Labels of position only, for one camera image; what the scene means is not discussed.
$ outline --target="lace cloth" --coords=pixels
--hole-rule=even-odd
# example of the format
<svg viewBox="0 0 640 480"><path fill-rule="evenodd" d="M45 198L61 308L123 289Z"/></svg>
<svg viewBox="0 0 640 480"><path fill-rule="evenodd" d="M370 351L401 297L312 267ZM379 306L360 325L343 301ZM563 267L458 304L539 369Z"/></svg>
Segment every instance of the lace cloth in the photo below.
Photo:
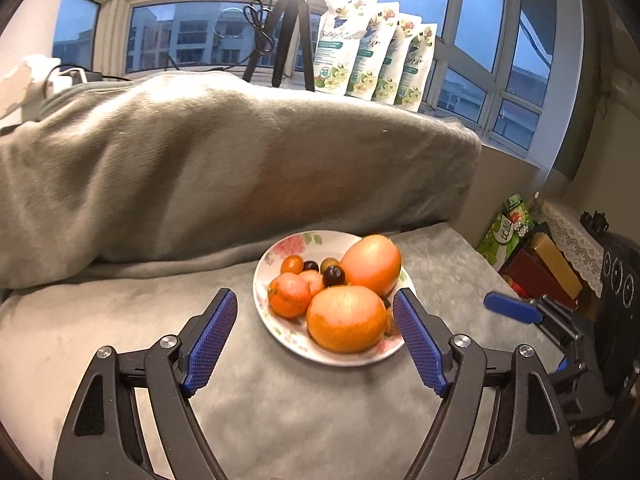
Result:
<svg viewBox="0 0 640 480"><path fill-rule="evenodd" d="M602 283L602 246L580 224L580 215L571 207L554 200L538 200L531 207L531 217L546 222L556 246L571 262L591 290L600 297Z"/></svg>

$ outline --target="fruit bowl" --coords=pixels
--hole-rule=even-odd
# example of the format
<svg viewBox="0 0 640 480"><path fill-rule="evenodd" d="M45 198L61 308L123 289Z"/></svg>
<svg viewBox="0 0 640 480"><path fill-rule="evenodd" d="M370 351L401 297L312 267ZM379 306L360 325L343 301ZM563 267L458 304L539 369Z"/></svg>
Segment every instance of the fruit bowl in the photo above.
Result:
<svg viewBox="0 0 640 480"><path fill-rule="evenodd" d="M373 348L355 354L338 354L320 348L306 331L305 317L285 319L276 316L269 308L267 287L280 273L280 266L287 256L299 254L304 260L321 262L325 258L340 260L344 253L361 238L338 231L307 231L283 238L272 245L260 259L254 274L254 301L262 322L271 335L283 346L296 354L325 365L339 367L357 367L372 364L397 352L404 340L401 335L384 336ZM415 294L411 278L401 268L398 283L388 295L408 287Z"/></svg>

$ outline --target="yellow box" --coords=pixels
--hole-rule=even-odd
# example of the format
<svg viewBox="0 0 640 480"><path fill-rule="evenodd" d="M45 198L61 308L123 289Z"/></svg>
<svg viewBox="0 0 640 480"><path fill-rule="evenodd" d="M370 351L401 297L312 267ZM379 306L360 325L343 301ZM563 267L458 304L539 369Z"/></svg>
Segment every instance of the yellow box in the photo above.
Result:
<svg viewBox="0 0 640 480"><path fill-rule="evenodd" d="M531 239L531 248L540 257L564 291L572 300L578 297L582 290L580 280L572 271L562 256L560 249L544 233L536 233Z"/></svg>

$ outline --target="white pouch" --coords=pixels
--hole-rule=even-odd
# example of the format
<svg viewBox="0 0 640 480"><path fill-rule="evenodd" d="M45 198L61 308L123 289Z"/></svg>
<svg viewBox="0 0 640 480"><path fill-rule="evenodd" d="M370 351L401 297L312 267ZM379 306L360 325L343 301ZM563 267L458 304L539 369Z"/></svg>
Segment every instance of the white pouch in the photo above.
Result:
<svg viewBox="0 0 640 480"><path fill-rule="evenodd" d="M320 19L314 57L316 90L334 95L347 91L360 40L376 12L378 0L324 0L329 10Z"/></svg>
<svg viewBox="0 0 640 480"><path fill-rule="evenodd" d="M402 77L402 67L406 54L409 52L409 45L412 39L420 32L419 25L422 23L420 16L410 14L398 14L398 26L394 33L386 56L380 68L376 91L371 98L372 101L392 105L398 92L398 85Z"/></svg>
<svg viewBox="0 0 640 480"><path fill-rule="evenodd" d="M358 55L347 85L347 95L371 101L380 67L396 32L400 3L376 4L376 13L360 40Z"/></svg>
<svg viewBox="0 0 640 480"><path fill-rule="evenodd" d="M394 104L403 110L417 112L422 101L422 92L429 77L436 44L437 23L420 27L420 33L412 39L409 54L404 60L402 77Z"/></svg>

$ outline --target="metal screw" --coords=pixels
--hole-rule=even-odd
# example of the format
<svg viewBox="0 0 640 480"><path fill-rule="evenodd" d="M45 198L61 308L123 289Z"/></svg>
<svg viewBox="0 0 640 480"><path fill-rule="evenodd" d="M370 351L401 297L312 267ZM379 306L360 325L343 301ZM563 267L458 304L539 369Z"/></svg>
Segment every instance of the metal screw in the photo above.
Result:
<svg viewBox="0 0 640 480"><path fill-rule="evenodd" d="M173 348L178 344L178 338L175 335L166 335L160 340L162 348Z"/></svg>
<svg viewBox="0 0 640 480"><path fill-rule="evenodd" d="M453 336L453 344L460 348L466 348L471 344L471 339L464 334L457 334Z"/></svg>
<svg viewBox="0 0 640 480"><path fill-rule="evenodd" d="M520 354L524 355L524 357L533 357L536 351L529 345L520 345Z"/></svg>
<svg viewBox="0 0 640 480"><path fill-rule="evenodd" d="M103 346L101 348L98 348L98 351L95 353L95 356L98 359L106 359L107 357L109 357L111 355L112 351L113 351L113 349L111 349L110 346Z"/></svg>

